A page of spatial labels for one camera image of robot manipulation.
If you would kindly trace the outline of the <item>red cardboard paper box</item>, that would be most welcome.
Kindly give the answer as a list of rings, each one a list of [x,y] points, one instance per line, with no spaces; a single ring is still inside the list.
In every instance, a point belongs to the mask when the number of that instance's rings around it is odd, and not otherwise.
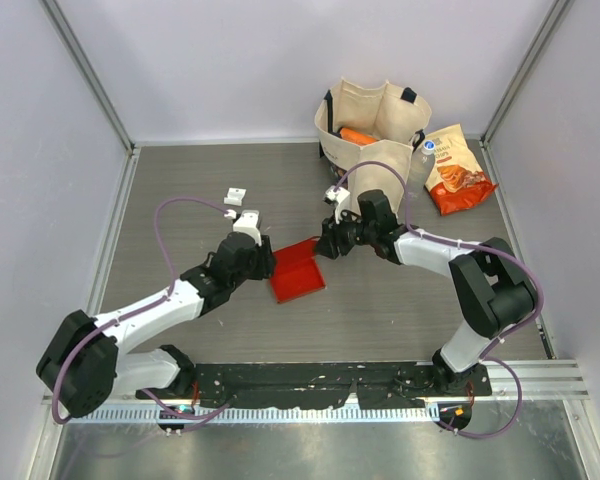
[[[315,261],[318,237],[310,237],[274,252],[276,266],[269,279],[278,304],[287,303],[326,287]]]

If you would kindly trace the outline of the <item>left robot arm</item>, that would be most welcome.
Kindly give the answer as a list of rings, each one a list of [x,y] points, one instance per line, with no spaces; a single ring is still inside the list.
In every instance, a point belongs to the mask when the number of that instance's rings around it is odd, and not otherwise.
[[[95,317],[82,310],[67,315],[36,374],[72,418],[94,412],[112,395],[190,396],[196,372],[186,354],[173,345],[145,353],[136,347],[227,303],[245,281],[271,278],[275,263],[268,236],[255,241],[232,232],[203,264],[182,273],[169,287]]]

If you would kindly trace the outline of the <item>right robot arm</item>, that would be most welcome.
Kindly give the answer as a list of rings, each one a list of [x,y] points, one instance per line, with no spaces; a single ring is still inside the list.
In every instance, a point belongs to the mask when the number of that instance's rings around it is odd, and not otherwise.
[[[357,213],[350,210],[351,195],[343,187],[330,187],[324,201],[333,213],[322,221],[316,254],[335,260],[356,246],[369,246],[383,260],[419,267],[452,281],[463,321],[434,353],[431,379],[422,387],[424,391],[457,393],[494,340],[539,306],[533,281],[501,238],[466,243],[401,224],[378,189],[358,196]]]

